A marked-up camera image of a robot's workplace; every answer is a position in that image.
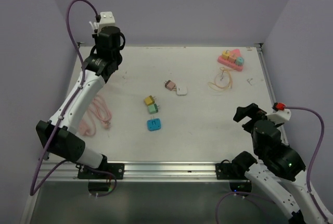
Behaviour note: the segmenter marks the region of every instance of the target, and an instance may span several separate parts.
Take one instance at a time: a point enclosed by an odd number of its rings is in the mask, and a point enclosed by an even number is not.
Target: black mount bracket
[[[247,180],[245,176],[239,176],[233,172],[231,163],[216,163],[215,172],[218,180]]]
[[[92,173],[91,171],[82,167],[81,165],[77,165],[76,167],[79,169],[78,179],[82,180],[109,179],[107,175]],[[124,163],[107,163],[104,165],[103,171],[114,174],[117,180],[122,180],[124,177],[124,169],[125,169]]]

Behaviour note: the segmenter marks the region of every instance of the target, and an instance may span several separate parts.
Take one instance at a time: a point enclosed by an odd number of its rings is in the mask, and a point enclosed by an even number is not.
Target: yellow block
[[[222,52],[222,58],[225,60],[228,60],[230,56],[230,51],[223,51]]]
[[[149,106],[151,104],[154,104],[154,103],[155,103],[155,100],[154,100],[154,98],[151,95],[145,98],[145,104],[147,106]]]

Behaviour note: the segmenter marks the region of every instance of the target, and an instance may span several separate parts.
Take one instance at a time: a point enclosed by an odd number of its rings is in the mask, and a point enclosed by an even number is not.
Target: lavender backdrop
[[[289,0],[264,44],[264,56],[279,101],[322,114],[326,131],[313,167],[312,182],[333,211],[333,0]],[[320,124],[310,113],[292,112],[286,125],[290,145],[308,165]]]
[[[60,106],[74,53],[54,0],[2,0],[0,27],[0,223],[18,223],[41,150],[35,126]]]
[[[65,15],[71,0],[56,0]],[[288,0],[89,0],[111,10],[129,44],[253,45],[263,42]],[[73,13],[75,36],[92,43],[84,5]]]

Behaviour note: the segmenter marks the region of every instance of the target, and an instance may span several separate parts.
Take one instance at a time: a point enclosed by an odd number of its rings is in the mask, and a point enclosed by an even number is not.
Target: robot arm
[[[299,172],[295,176],[295,181],[289,181],[286,179],[281,179],[283,185],[288,189],[288,191],[295,197],[297,203],[299,204],[305,223],[333,223],[333,215],[327,210],[322,200],[319,198],[317,192],[312,187],[312,192],[308,191],[306,185],[306,170]],[[312,198],[315,198],[320,209],[324,212],[327,217],[325,221],[318,211]]]
[[[239,122],[246,116],[251,118],[242,127],[251,133],[254,153],[269,171],[280,177],[298,203],[305,223],[333,223],[333,215],[326,209],[315,190],[308,191],[303,160],[290,146],[281,143],[281,132],[277,128],[290,119],[290,111],[283,110],[280,104],[274,104],[273,109],[276,110],[275,113],[266,114],[256,104],[238,107],[234,120]]]
[[[233,173],[245,176],[258,185],[281,209],[289,223],[304,223],[300,207],[294,197],[274,180],[265,170],[265,166],[244,151],[232,160]]]
[[[85,142],[75,135],[89,104],[122,62],[120,50],[125,46],[125,37],[120,29],[114,26],[114,17],[111,12],[102,12],[100,15],[98,30],[93,34],[95,46],[84,61],[84,81],[82,82],[83,72],[81,71],[78,82],[64,103],[48,122],[39,121],[36,130],[45,147],[56,122],[61,120],[47,151],[73,163],[103,171],[107,163],[106,156],[86,147]],[[62,114],[69,101],[71,103]]]

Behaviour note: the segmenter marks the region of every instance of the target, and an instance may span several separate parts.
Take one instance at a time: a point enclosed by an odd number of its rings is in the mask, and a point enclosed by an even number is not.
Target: white table surface
[[[250,134],[233,116],[238,106],[253,102],[271,111],[257,50],[238,47],[245,66],[242,72],[232,72],[231,90],[215,92],[207,85],[222,67],[217,57],[234,48],[126,47],[119,70],[99,92],[112,111],[111,128],[105,130],[96,121],[94,137],[77,135],[113,161],[221,161],[242,151],[253,153]],[[90,49],[80,48],[84,58]],[[79,72],[77,60],[70,89]],[[166,80],[187,85],[188,94],[177,96],[167,90]],[[161,106],[154,115],[143,102],[149,95]],[[147,120],[152,116],[161,119],[161,130],[148,131]],[[58,160],[62,158],[50,155],[50,161]]]

